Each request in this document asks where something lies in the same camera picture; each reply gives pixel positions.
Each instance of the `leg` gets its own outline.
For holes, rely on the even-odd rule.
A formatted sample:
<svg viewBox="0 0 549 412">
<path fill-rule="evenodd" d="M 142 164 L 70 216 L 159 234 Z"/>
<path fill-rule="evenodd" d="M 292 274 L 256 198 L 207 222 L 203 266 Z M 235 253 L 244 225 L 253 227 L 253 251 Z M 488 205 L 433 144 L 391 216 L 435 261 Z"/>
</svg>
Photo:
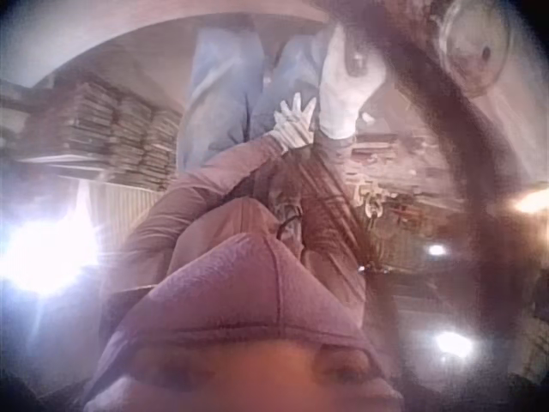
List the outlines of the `leg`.
<svg viewBox="0 0 549 412">
<path fill-rule="evenodd" d="M 188 110 L 178 134 L 178 172 L 247 140 L 251 108 L 262 92 L 263 65 L 261 42 L 252 30 L 199 32 Z"/>
<path fill-rule="evenodd" d="M 301 92 L 306 104 L 318 96 L 320 74 L 326 56 L 329 33 L 300 35 L 284 47 L 272 81 L 263 91 L 251 115 L 250 139 L 255 139 L 275 127 L 274 113 L 281 102 L 292 103 L 293 95 Z"/>
</svg>

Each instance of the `bright light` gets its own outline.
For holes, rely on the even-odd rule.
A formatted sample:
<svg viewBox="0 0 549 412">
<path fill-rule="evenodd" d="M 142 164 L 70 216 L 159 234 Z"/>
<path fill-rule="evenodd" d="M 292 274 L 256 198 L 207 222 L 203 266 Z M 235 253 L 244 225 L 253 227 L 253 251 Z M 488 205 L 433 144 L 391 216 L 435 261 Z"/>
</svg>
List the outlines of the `bright light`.
<svg viewBox="0 0 549 412">
<path fill-rule="evenodd" d="M 69 286 L 84 266 L 97 264 L 94 229 L 87 213 L 61 221 L 29 222 L 9 239 L 0 257 L 0 277 L 18 288 L 52 294 Z"/>
<path fill-rule="evenodd" d="M 445 354 L 465 359 L 473 352 L 473 341 L 455 332 L 443 332 L 436 340 L 438 348 Z"/>
<path fill-rule="evenodd" d="M 430 245 L 427 251 L 431 256 L 444 256 L 448 253 L 444 245 Z"/>
<path fill-rule="evenodd" d="M 549 208 L 549 189 L 528 193 L 515 204 L 515 209 L 529 215 Z"/>
</svg>

